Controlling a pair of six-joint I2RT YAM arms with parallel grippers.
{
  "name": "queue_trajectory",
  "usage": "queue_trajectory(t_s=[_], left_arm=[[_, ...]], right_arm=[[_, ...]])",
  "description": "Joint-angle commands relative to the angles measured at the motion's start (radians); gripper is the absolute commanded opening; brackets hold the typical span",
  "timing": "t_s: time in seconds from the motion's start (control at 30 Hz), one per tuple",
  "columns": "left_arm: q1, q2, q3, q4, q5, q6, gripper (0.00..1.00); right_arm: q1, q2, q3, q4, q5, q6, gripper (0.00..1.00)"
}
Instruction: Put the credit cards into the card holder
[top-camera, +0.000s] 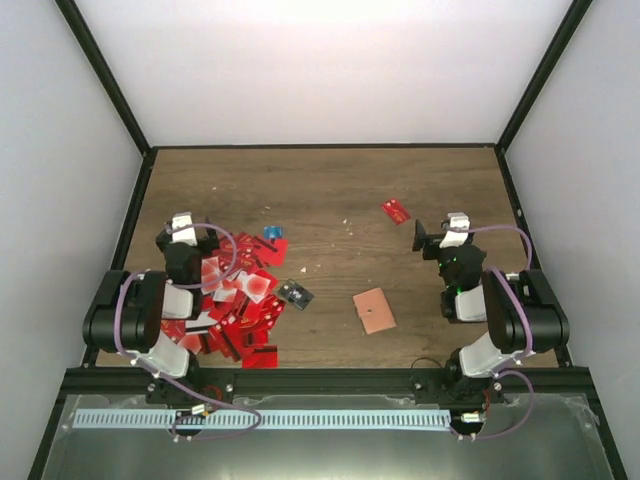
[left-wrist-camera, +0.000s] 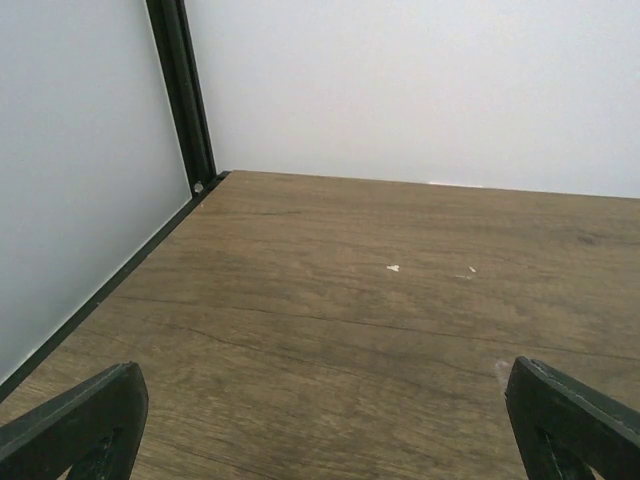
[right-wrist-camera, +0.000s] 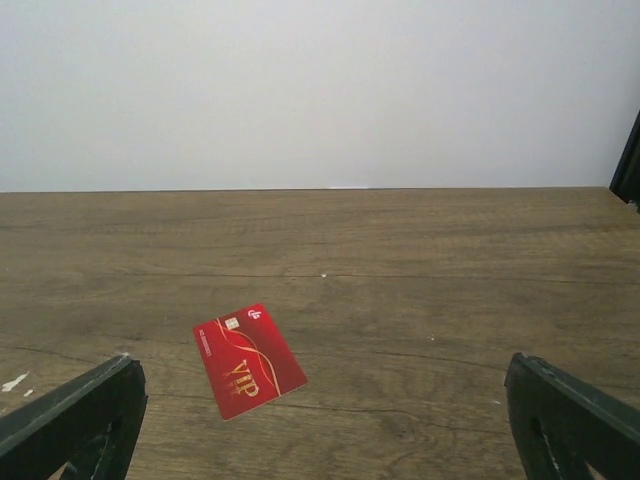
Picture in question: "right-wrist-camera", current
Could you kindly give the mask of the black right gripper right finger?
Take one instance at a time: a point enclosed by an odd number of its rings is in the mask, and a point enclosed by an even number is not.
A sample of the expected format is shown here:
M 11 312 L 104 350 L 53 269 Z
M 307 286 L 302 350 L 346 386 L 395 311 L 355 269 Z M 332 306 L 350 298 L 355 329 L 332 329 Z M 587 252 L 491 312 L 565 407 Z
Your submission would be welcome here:
M 639 477 L 639 411 L 518 352 L 504 386 L 511 433 L 529 479 Z

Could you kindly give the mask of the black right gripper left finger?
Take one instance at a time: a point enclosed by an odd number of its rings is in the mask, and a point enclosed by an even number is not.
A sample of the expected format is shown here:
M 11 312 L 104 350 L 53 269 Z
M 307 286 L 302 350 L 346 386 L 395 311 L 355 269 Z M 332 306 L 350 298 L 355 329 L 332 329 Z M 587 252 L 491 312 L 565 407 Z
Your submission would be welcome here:
M 147 394 L 139 361 L 116 356 L 1 418 L 3 479 L 124 479 Z

